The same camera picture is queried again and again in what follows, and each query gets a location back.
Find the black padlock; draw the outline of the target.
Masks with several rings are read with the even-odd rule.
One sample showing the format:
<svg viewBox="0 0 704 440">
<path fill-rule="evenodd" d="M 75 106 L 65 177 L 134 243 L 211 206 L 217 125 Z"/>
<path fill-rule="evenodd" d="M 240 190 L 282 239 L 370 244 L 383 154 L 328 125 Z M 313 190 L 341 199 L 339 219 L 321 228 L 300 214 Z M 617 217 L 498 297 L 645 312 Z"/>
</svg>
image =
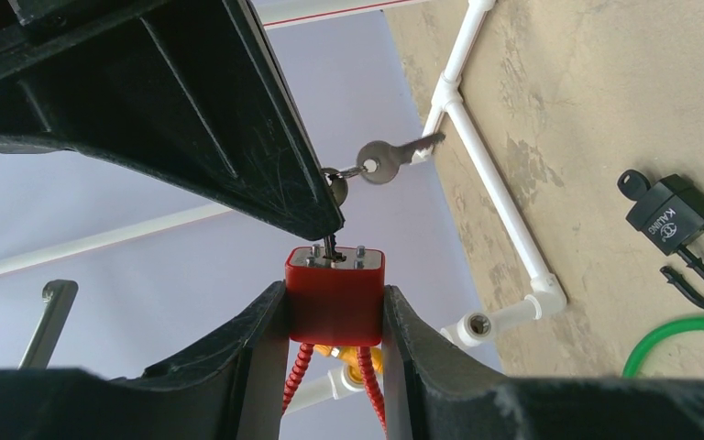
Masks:
<svg viewBox="0 0 704 440">
<path fill-rule="evenodd" d="M 626 221 L 664 255 L 682 258 L 687 268 L 704 280 L 702 258 L 688 249 L 704 232 L 704 193 L 678 174 L 650 183 L 649 192 L 633 202 Z M 686 299 L 704 310 L 704 296 L 682 274 L 670 266 L 663 266 L 660 273 Z"/>
</svg>

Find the black-headed key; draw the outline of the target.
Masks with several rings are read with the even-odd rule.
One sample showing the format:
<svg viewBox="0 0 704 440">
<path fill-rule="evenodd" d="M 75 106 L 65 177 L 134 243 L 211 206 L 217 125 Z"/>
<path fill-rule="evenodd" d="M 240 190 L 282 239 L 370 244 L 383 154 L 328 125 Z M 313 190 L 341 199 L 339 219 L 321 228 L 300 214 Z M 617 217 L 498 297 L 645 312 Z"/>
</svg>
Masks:
<svg viewBox="0 0 704 440">
<path fill-rule="evenodd" d="M 628 200 L 638 202 L 649 192 L 651 183 L 638 170 L 629 169 L 617 180 L 617 188 Z"/>
</svg>

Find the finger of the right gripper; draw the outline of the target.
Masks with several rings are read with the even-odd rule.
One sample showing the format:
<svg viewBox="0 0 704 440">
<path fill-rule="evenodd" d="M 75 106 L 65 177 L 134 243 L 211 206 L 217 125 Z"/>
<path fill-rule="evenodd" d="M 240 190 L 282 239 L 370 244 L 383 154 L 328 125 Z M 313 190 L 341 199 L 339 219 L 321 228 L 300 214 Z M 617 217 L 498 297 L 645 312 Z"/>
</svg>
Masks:
<svg viewBox="0 0 704 440">
<path fill-rule="evenodd" d="M 249 1 L 0 1 L 0 154 L 58 151 L 306 240 L 345 223 Z"/>
</svg>

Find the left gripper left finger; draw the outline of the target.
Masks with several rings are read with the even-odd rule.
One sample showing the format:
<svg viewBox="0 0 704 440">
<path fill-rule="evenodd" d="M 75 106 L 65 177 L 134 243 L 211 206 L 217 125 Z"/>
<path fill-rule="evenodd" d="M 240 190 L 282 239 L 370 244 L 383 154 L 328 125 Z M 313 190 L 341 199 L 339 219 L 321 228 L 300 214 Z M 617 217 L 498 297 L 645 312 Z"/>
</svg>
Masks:
<svg viewBox="0 0 704 440">
<path fill-rule="evenodd" d="M 275 439 L 288 355 L 285 288 L 135 379 L 0 370 L 0 439 Z"/>
</svg>

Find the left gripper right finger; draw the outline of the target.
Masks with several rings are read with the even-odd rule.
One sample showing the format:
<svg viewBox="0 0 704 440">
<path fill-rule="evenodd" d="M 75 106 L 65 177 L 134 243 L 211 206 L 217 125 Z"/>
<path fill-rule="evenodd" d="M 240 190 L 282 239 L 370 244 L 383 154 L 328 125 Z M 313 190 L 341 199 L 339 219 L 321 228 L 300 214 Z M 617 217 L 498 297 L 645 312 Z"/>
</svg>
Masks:
<svg viewBox="0 0 704 440">
<path fill-rule="evenodd" d="M 489 368 L 384 290 L 390 439 L 704 439 L 704 381 L 514 378 Z"/>
</svg>

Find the small silver key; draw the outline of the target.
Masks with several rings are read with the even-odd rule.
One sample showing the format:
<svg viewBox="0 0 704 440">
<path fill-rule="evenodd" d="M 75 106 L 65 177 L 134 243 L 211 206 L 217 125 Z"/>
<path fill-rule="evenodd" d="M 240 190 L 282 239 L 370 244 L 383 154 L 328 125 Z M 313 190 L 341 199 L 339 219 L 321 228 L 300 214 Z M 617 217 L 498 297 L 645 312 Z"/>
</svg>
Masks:
<svg viewBox="0 0 704 440">
<path fill-rule="evenodd" d="M 400 169 L 413 163 L 416 153 L 423 153 L 436 147 L 446 138 L 443 132 L 423 135 L 402 145 L 393 145 L 383 140 L 374 140 L 363 146 L 357 154 L 356 164 L 350 168 L 338 170 L 331 167 L 321 168 L 326 184 L 340 207 L 348 197 L 348 181 L 360 176 L 363 181 L 373 185 L 391 182 Z"/>
</svg>

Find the red cable lock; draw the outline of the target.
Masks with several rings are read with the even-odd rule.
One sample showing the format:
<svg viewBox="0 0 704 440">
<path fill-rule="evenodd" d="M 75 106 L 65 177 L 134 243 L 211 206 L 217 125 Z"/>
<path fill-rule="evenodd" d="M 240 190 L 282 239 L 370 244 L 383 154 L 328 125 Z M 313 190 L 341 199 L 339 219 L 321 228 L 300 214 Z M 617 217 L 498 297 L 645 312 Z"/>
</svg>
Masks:
<svg viewBox="0 0 704 440">
<path fill-rule="evenodd" d="M 303 381 L 314 350 L 320 346 L 350 348 L 363 390 L 383 429 L 385 400 L 374 362 L 382 340 L 386 260 L 366 247 L 332 250 L 297 247 L 285 263 L 289 337 L 300 344 L 285 380 L 282 410 L 286 411 Z"/>
</svg>

